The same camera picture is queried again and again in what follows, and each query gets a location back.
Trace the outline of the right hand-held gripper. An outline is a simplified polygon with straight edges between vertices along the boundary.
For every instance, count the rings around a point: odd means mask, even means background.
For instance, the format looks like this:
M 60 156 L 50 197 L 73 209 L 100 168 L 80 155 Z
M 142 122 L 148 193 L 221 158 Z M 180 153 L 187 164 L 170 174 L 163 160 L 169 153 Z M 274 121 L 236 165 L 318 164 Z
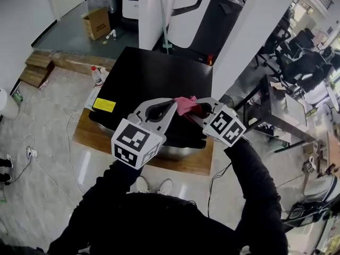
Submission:
M 197 99 L 202 111 L 190 113 L 190 119 L 203 127 L 203 134 L 232 147 L 245 133 L 246 127 L 237 113 L 212 97 Z

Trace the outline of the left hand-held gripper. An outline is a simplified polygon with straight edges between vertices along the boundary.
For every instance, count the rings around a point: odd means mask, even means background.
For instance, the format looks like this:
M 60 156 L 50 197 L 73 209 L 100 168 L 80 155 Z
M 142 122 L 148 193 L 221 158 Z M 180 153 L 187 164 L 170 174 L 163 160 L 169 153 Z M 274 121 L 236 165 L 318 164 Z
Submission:
M 116 160 L 139 170 L 153 159 L 166 141 L 165 132 L 177 109 L 172 98 L 142 102 L 122 119 L 111 139 Z

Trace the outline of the pink cloth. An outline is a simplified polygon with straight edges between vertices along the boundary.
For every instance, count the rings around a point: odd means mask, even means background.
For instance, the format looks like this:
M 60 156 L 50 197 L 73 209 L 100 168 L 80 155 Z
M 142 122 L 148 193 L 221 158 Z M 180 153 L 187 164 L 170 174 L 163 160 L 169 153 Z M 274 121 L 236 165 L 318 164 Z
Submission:
M 197 104 L 196 96 L 190 98 L 178 97 L 174 99 L 177 103 L 177 113 L 179 116 L 184 116 L 191 123 L 195 124 L 195 120 L 191 115 L 195 115 L 200 119 L 205 119 L 209 116 L 209 112 L 204 111 L 200 104 Z

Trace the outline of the black mini fridge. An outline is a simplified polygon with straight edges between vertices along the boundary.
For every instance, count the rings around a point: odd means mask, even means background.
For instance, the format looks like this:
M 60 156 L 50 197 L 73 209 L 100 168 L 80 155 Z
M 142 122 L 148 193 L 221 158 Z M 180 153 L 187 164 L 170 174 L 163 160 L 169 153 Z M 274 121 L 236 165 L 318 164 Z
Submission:
M 109 135 L 121 119 L 155 98 L 211 97 L 213 69 L 184 57 L 125 47 L 109 72 L 98 98 L 115 103 L 112 112 L 93 108 L 89 118 Z M 201 128 L 175 114 L 158 158 L 180 160 L 206 147 Z

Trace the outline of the person's right forearm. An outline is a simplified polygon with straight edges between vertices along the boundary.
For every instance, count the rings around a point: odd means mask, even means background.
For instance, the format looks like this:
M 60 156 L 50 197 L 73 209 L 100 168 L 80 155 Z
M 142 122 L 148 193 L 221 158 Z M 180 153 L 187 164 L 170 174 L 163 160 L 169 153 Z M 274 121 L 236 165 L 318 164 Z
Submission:
M 262 224 L 280 224 L 280 196 L 273 178 L 252 145 L 241 138 L 224 152 L 231 160 L 245 199 L 242 218 L 249 221 L 258 219 Z

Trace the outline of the black mesh trash basket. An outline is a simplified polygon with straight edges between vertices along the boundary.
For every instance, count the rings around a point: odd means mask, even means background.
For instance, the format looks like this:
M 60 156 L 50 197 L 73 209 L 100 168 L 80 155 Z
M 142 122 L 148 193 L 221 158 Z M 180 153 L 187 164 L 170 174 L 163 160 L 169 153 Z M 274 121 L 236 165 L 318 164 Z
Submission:
M 229 108 L 234 108 L 234 100 L 231 96 L 229 96 L 227 94 L 224 94 L 220 98 L 219 102 L 225 104 Z

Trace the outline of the white green wipes packet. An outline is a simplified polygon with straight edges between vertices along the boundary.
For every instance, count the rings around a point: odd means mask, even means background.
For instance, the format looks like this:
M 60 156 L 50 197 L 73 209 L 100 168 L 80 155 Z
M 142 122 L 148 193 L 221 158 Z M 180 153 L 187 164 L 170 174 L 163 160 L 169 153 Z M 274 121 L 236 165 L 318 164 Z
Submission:
M 96 100 L 96 98 L 97 98 L 97 96 L 100 92 L 100 89 L 101 89 L 101 87 L 98 87 L 98 86 L 93 87 L 89 97 L 86 100 L 85 106 L 84 106 L 86 109 L 92 110 L 92 106 L 93 106 L 93 104 L 94 104 L 94 102 L 95 102 L 95 100 Z

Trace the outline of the red-capped clear plastic bottle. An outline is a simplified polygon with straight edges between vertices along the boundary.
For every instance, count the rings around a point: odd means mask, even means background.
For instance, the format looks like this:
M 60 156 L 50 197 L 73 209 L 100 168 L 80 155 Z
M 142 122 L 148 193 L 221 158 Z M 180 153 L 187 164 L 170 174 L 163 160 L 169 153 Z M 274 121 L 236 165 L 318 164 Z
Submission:
M 91 75 L 94 82 L 96 83 L 96 86 L 101 87 L 104 84 L 101 78 L 101 72 L 95 66 L 91 67 Z

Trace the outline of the black metal table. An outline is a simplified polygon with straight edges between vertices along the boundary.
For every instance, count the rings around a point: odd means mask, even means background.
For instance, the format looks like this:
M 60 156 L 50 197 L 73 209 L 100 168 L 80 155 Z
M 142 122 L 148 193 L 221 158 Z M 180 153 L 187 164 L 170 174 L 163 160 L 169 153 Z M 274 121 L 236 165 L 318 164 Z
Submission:
M 306 116 L 305 104 L 297 101 L 286 93 L 274 87 L 276 80 L 265 75 L 258 85 L 235 106 L 242 112 L 242 123 L 246 131 L 258 131 L 269 137 L 288 142 L 284 149 L 288 150 L 304 143 L 316 141 L 316 127 L 311 116 Z M 261 98 L 253 105 L 248 100 L 261 92 Z

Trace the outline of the wooden platform board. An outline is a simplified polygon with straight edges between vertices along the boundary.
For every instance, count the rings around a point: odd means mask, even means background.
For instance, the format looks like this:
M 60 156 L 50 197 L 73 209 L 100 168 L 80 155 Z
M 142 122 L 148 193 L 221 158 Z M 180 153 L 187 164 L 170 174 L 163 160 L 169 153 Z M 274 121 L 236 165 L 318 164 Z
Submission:
M 73 141 L 111 154 L 111 135 L 106 134 L 100 125 L 89 118 L 90 110 L 85 108 L 80 116 L 73 135 Z M 148 164 L 150 166 L 168 169 L 177 172 L 190 173 L 195 175 L 210 175 L 214 141 L 207 139 L 206 147 L 199 152 L 193 153 L 181 160 L 166 160 L 154 158 Z

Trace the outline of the person's left shoe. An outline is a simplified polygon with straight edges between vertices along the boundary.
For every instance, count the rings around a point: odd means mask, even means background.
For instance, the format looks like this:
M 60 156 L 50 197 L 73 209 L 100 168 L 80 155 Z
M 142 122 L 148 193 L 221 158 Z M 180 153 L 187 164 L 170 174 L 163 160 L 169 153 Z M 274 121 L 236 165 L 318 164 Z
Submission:
M 139 193 L 149 193 L 149 186 L 145 178 L 139 176 L 136 180 L 136 189 Z

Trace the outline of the person's shoe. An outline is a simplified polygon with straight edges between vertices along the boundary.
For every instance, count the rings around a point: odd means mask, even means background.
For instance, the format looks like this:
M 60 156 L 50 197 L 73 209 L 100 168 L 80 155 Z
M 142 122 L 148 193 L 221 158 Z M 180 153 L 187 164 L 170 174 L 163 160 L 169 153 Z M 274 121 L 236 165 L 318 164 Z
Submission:
M 139 193 L 149 193 L 149 186 L 145 178 L 139 176 L 136 180 L 136 189 Z
M 173 182 L 171 179 L 166 179 L 159 187 L 158 194 L 168 196 L 171 193 Z

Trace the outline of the large black white service robot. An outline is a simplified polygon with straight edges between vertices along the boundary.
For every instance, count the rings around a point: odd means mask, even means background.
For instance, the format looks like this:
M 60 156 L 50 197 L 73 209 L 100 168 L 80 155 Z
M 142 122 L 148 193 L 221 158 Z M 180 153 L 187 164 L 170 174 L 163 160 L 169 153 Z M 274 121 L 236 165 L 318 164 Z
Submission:
M 213 65 L 243 6 L 243 0 L 174 0 L 167 30 L 171 53 Z

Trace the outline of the person's black clothed torso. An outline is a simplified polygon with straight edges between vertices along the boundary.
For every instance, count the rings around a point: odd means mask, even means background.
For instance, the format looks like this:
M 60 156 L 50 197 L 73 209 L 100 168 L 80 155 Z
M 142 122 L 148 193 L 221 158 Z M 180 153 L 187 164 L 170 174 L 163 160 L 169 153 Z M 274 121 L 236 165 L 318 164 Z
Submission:
M 164 233 L 166 240 L 184 236 L 195 243 L 217 240 L 232 254 L 249 246 L 259 255 L 264 246 L 272 255 L 287 255 L 288 243 L 281 222 L 279 197 L 249 200 L 236 229 L 205 216 L 193 202 L 155 193 L 118 193 L 108 199 L 89 190 L 74 210 L 67 228 L 50 244 L 49 255 L 76 255 L 87 244 L 92 254 L 123 244 L 138 227 L 143 232 L 137 243 L 152 233 Z

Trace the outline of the black grey backpack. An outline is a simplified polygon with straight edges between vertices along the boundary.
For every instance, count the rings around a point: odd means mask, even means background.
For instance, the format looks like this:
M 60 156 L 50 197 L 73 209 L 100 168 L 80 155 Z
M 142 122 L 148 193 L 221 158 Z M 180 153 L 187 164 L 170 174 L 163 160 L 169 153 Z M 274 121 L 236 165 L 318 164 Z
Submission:
M 303 198 L 293 204 L 282 219 L 284 231 L 303 227 L 340 215 L 340 178 L 325 174 L 309 181 Z

